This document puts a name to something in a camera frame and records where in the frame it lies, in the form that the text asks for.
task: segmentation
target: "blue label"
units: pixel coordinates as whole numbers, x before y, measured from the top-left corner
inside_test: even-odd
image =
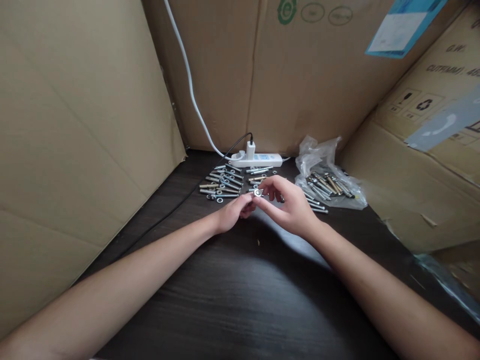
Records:
[[[395,0],[365,54],[403,59],[447,0]]]

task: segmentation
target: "cardboard box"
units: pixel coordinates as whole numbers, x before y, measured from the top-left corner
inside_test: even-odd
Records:
[[[454,123],[446,120],[471,94],[475,96],[468,107],[476,102],[479,34],[480,6],[473,2],[370,115],[342,154],[342,165],[362,181],[369,204],[415,253],[480,236],[480,117],[468,117],[462,112],[467,106],[462,106],[455,110]],[[442,117],[438,132],[427,130]],[[416,132],[420,140],[448,134],[464,118],[474,120],[430,150],[419,151],[421,143],[411,141]]]
[[[196,101],[216,146],[226,151],[245,132],[253,132],[257,151],[285,155],[297,154],[307,134],[319,141],[341,135],[346,144],[465,4],[449,1],[403,59],[366,55],[393,2],[171,0]],[[165,6],[143,4],[183,139],[211,150]]]
[[[0,4],[0,339],[185,156],[140,1]]]

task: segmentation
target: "white power strip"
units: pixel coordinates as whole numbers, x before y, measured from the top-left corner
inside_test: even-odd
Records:
[[[231,156],[230,164],[236,168],[247,167],[269,167],[279,168],[284,163],[280,154],[275,153],[255,153],[255,142],[247,142],[246,153],[240,150],[239,153]]]

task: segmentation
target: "metal bolt pile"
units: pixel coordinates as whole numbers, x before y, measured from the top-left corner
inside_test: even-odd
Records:
[[[259,175],[250,177],[246,181],[252,188],[248,192],[253,192],[255,196],[263,196],[262,191],[258,190],[259,185],[267,177],[267,173],[273,169],[273,166],[268,167],[250,167],[245,173],[248,175]],[[224,198],[238,198],[244,186],[245,177],[241,175],[242,169],[226,163],[215,167],[211,173],[205,177],[205,180],[210,181],[210,184],[200,185],[200,193],[206,194],[209,200],[215,200],[221,204]]]

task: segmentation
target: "plastic bag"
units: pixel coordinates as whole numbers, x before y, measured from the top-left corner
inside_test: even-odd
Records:
[[[339,136],[319,144],[313,137],[305,136],[300,144],[300,155],[295,159],[296,167],[300,171],[300,174],[295,178],[295,184],[329,207],[362,210],[367,207],[368,203],[358,185],[358,180],[346,175],[342,169],[335,165],[335,150],[340,140],[342,138]],[[350,190],[354,198],[331,196],[331,201],[321,199],[318,194],[310,189],[306,181],[312,171],[316,171],[320,175],[324,173],[334,174]]]

